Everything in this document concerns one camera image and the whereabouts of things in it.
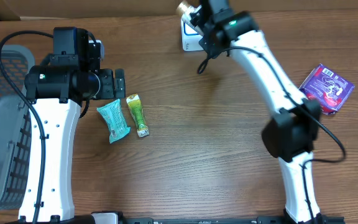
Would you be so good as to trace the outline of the white tube gold cap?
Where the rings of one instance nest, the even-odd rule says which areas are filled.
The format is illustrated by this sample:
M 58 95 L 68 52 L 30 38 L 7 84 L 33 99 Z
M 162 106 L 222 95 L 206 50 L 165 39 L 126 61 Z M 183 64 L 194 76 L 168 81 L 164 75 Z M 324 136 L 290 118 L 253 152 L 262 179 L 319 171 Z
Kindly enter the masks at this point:
M 179 3 L 177 7 L 177 14 L 181 17 L 181 20 L 190 26 L 193 30 L 196 31 L 197 34 L 204 36 L 203 31 L 201 28 L 195 24 L 195 22 L 192 22 L 191 20 L 195 18 L 194 14 L 197 12 L 200 12 L 201 6 L 194 7 L 191 4 L 189 4 L 187 1 L 182 1 Z

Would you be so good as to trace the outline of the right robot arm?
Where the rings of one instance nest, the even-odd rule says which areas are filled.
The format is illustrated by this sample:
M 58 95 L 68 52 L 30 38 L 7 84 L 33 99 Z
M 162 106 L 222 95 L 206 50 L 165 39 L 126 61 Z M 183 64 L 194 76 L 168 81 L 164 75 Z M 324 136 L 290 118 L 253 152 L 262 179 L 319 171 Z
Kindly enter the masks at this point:
M 318 102 L 307 99 L 288 78 L 249 12 L 236 13 L 227 1 L 201 1 L 198 7 L 182 2 L 177 10 L 202 36 L 199 44 L 208 59 L 225 52 L 249 74 L 271 115 L 262 140 L 280 163 L 287 221 L 316 222 L 320 209 L 310 162 L 318 133 Z

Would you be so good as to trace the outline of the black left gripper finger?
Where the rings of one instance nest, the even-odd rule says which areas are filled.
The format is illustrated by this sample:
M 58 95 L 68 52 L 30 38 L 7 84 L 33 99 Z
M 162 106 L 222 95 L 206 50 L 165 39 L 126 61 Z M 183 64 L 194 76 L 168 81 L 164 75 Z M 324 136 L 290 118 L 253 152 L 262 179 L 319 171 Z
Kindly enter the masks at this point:
M 117 99 L 125 98 L 126 97 L 126 87 L 121 84 L 117 84 L 114 89 L 114 96 Z
M 121 68 L 115 69 L 115 83 L 125 84 L 125 72 Z

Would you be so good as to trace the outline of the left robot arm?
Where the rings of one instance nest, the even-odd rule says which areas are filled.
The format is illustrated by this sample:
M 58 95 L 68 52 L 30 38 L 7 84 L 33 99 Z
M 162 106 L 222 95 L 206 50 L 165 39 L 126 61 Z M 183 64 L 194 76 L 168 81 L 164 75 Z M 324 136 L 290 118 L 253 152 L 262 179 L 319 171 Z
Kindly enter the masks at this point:
M 76 215 L 71 192 L 73 142 L 90 100 L 126 95 L 124 71 L 102 69 L 103 45 L 81 28 L 57 27 L 53 52 L 33 66 L 19 97 L 30 111 L 29 171 L 19 223 L 118 224 L 120 212 Z

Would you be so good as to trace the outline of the green juice pouch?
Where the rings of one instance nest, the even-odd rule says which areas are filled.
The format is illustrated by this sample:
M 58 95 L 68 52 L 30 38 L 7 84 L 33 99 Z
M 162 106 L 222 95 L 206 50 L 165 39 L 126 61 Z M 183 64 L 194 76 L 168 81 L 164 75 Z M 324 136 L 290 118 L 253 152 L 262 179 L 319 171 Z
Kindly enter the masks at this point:
M 138 137 L 143 138 L 148 136 L 149 127 L 146 125 L 142 102 L 138 94 L 128 96 L 126 103 L 135 122 Z

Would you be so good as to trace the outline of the teal snack packet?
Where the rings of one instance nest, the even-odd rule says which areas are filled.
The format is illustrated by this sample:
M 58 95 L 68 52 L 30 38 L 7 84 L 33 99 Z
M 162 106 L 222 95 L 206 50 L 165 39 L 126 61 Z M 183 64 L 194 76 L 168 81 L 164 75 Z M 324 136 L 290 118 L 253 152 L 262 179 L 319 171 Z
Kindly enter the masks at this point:
M 128 127 L 126 119 L 122 113 L 120 99 L 116 99 L 96 110 L 107 124 L 110 144 L 124 138 L 130 133 L 131 128 Z

